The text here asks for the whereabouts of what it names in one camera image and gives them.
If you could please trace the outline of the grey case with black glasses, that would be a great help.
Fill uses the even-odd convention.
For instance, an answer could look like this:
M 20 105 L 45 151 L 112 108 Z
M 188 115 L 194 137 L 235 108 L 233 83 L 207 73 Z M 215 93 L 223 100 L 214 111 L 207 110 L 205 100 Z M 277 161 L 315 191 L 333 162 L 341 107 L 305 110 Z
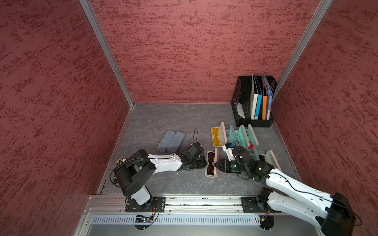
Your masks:
M 175 153 L 183 143 L 185 136 L 185 133 L 177 131 L 167 147 L 167 152 Z

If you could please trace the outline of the pink case with tortoise sunglasses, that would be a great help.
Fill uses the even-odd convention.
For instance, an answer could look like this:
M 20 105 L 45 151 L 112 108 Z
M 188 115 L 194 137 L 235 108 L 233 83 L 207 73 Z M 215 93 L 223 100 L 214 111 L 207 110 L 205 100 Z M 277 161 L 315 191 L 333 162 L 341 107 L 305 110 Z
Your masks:
M 208 151 L 205 159 L 207 162 L 205 167 L 205 176 L 208 178 L 218 178 L 219 170 L 215 167 L 216 162 L 219 161 L 218 148 L 215 148 L 214 151 Z

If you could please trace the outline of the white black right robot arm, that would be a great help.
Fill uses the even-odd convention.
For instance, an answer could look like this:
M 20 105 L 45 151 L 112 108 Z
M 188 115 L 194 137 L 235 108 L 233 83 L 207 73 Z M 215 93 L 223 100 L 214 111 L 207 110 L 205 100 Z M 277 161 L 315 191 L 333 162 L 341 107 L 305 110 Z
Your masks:
M 325 236 L 351 236 L 359 219 L 341 193 L 316 190 L 284 174 L 242 146 L 226 147 L 226 159 L 215 162 L 224 173 L 245 175 L 246 180 L 265 182 L 255 202 L 262 212 L 280 211 L 304 220 Z

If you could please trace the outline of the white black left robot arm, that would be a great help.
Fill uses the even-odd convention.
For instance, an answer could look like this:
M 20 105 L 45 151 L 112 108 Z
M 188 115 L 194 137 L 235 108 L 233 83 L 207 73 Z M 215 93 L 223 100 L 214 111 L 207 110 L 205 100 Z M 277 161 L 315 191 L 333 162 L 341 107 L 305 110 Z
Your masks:
M 205 166 L 204 149 L 198 142 L 182 152 L 169 155 L 148 154 L 140 149 L 113 169 L 114 184 L 125 197 L 134 200 L 142 210 L 147 210 L 153 205 L 153 197 L 146 187 L 152 175 L 203 169 Z

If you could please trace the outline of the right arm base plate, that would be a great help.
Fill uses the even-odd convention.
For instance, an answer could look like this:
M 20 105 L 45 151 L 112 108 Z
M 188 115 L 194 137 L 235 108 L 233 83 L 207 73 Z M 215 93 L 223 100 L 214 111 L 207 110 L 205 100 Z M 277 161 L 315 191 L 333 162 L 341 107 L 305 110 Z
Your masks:
M 261 213 L 266 214 L 268 212 L 276 213 L 280 211 L 272 210 L 265 200 L 259 197 L 242 197 L 241 206 L 244 213 Z

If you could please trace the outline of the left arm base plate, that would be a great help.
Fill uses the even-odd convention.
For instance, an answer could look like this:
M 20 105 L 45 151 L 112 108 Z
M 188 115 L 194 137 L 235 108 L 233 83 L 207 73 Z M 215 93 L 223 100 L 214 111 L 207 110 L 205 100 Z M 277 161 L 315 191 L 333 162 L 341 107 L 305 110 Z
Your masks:
M 164 212 L 165 209 L 165 197 L 152 197 L 143 205 L 139 205 L 135 199 L 127 198 L 125 212 Z

